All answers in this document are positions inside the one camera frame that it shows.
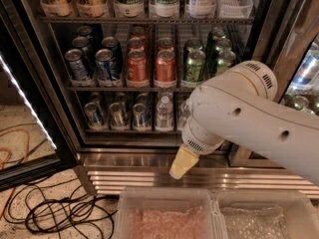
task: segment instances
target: plastic container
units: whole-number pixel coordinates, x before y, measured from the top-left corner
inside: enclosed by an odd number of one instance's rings
[[[284,230],[285,227],[285,231],[287,231],[289,235],[276,238],[319,238],[319,222],[316,211],[310,200],[298,191],[232,190],[217,192],[215,197],[215,202],[218,203],[217,208],[224,215],[225,225],[227,225],[227,215],[225,211],[223,211],[226,210],[225,208],[230,207],[243,211],[258,211],[265,208],[264,210],[268,210],[269,212],[271,208],[278,207],[282,209],[283,214],[283,222],[281,220],[279,226],[282,230]],[[274,213],[271,213],[269,219],[273,218],[273,215]],[[246,217],[243,214],[238,216],[238,218],[244,222],[244,218]],[[231,228],[226,226],[228,236],[230,234],[229,230],[232,229],[233,226],[234,223],[231,224]]]
[[[186,212],[196,207],[202,208],[203,212],[200,224],[205,236],[200,239],[223,238],[220,233],[222,226],[219,224],[222,223],[222,216],[215,210],[214,204],[211,204],[209,191],[192,188],[127,187],[120,196],[114,238],[132,238],[132,233],[137,228],[133,224],[132,215],[137,212],[148,210]]]
[[[71,0],[68,4],[48,4],[47,0],[41,0],[41,7],[47,17],[76,17],[78,16],[77,0]]]
[[[218,18],[249,17],[252,10],[252,0],[216,0]]]

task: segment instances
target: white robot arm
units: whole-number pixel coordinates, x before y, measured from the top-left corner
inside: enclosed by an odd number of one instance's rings
[[[181,178],[227,139],[319,185],[319,118],[272,102],[276,92],[274,74],[256,61],[198,86],[169,174]]]

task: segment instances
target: electrical cord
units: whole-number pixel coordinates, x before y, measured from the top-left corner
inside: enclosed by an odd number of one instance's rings
[[[78,190],[82,188],[81,185],[74,189],[69,197],[65,197],[60,200],[48,199],[45,196],[43,190],[57,187],[74,180],[77,179],[68,180],[52,186],[40,187],[36,184],[30,184],[23,187],[11,198],[11,201],[8,203],[7,211],[4,214],[5,220],[11,224],[24,224],[26,228],[34,234],[58,233],[59,238],[61,238],[62,231],[73,227],[84,238],[89,239],[89,237],[85,235],[79,227],[87,225],[93,226],[99,231],[101,238],[105,238],[102,229],[97,224],[95,224],[95,222],[104,219],[110,219],[112,224],[112,231],[109,239],[112,238],[115,226],[113,215],[117,211],[111,213],[98,205],[98,202],[104,199],[108,199],[108,196],[90,197],[87,194],[84,194],[80,197],[75,197],[75,194],[78,192]],[[24,201],[26,207],[29,210],[29,213],[26,217],[23,218],[15,217],[12,214],[12,206],[14,204],[14,201],[26,190],[29,191],[27,192]],[[29,201],[31,199],[34,199],[32,198],[32,194],[36,192],[40,193],[43,201],[32,208]],[[99,209],[100,211],[102,211],[104,213],[103,217],[90,219],[90,216],[95,209]],[[47,225],[48,219],[51,219],[54,223],[50,227],[48,227]]]

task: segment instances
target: blue can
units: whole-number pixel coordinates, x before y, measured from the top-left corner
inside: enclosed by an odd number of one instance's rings
[[[101,81],[117,81],[121,75],[119,72],[118,59],[109,49],[102,49],[96,54],[96,65]]]
[[[149,125],[149,117],[147,115],[146,107],[143,104],[136,104],[133,106],[134,125],[136,127],[146,127]]]
[[[113,36],[106,37],[102,41],[102,46],[111,50],[113,54],[118,59],[118,65],[119,65],[119,72],[122,72],[122,66],[123,66],[123,53],[121,49],[121,45],[117,38]]]
[[[292,80],[294,89],[311,89],[311,83],[319,74],[319,51],[309,50]]]
[[[71,69],[73,79],[84,82],[92,78],[91,68],[79,49],[72,49],[65,54],[65,59]]]

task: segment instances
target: floor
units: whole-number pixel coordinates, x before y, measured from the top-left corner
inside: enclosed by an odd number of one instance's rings
[[[24,155],[27,142],[27,133],[25,131],[30,134],[29,150],[34,150],[28,160],[54,151],[47,141],[43,141],[44,135],[34,123],[35,121],[30,112],[24,106],[5,106],[0,104],[0,159],[5,159],[7,148],[12,152],[10,158],[4,163],[4,167],[15,165],[17,160]],[[4,128],[16,124],[22,125],[15,126],[10,130],[19,129],[18,131],[2,135],[8,131],[3,130]],[[10,194],[11,190],[0,192],[0,215]],[[80,196],[84,196],[84,198],[77,202],[69,201],[69,199],[74,200]],[[6,206],[5,213],[0,218],[0,238],[111,238],[114,224],[106,216],[108,216],[108,213],[116,212],[118,200],[111,198],[100,199],[100,197],[102,196],[98,196],[97,201],[93,204],[94,198],[86,196],[80,181],[72,169],[57,173],[44,181],[37,181],[36,184],[19,186],[13,192],[11,204]],[[46,203],[49,202],[50,205],[39,205],[44,200],[47,201]],[[316,204],[314,206],[319,218],[319,207]],[[32,210],[35,210],[34,213],[37,216],[32,216]],[[32,233],[26,228],[25,219],[27,217],[29,217],[28,224],[30,228],[36,230],[37,233]],[[67,219],[67,222],[63,222],[60,227],[65,224],[71,224],[70,220],[72,220],[74,226],[59,233],[44,233],[50,229],[52,230],[55,223],[60,223],[65,219]]]

